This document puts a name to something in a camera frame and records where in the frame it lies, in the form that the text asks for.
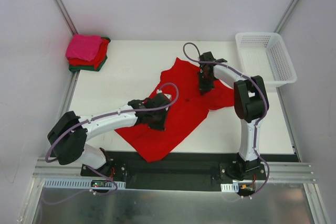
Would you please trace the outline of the white plastic basket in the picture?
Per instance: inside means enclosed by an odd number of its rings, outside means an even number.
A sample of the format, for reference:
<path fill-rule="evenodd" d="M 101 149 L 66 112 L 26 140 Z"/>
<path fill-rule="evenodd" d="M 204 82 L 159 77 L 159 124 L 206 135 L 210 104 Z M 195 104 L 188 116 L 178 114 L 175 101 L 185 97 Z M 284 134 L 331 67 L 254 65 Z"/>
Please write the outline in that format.
<path fill-rule="evenodd" d="M 261 76 L 269 88 L 297 81 L 291 58 L 278 33 L 237 33 L 235 41 L 244 74 Z"/>

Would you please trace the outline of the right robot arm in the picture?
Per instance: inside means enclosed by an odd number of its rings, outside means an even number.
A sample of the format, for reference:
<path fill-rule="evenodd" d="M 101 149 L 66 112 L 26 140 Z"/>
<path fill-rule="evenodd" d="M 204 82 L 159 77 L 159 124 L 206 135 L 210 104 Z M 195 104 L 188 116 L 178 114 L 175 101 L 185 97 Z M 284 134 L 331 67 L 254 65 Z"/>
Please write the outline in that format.
<path fill-rule="evenodd" d="M 241 140 L 237 160 L 225 168 L 225 174 L 231 179 L 243 180 L 250 178 L 260 167 L 260 126 L 269 103 L 261 76 L 249 77 L 226 62 L 216 60 L 211 52 L 199 55 L 199 88 L 201 94 L 206 94 L 214 89 L 214 81 L 220 80 L 234 91 L 234 110 L 241 122 Z"/>

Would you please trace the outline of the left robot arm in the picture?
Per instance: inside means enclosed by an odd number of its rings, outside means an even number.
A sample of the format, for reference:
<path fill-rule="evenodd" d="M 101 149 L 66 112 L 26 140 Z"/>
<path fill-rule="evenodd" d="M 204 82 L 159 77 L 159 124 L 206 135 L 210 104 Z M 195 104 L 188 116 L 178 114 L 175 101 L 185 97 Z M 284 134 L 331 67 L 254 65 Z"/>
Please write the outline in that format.
<path fill-rule="evenodd" d="M 157 93 L 153 98 L 131 100 L 126 105 L 97 115 L 78 116 L 66 112 L 48 133 L 51 152 L 59 165 L 82 163 L 90 166 L 99 176 L 111 171 L 111 163 L 102 148 L 95 148 L 87 141 L 124 127 L 146 124 L 149 128 L 163 131 L 172 96 Z"/>

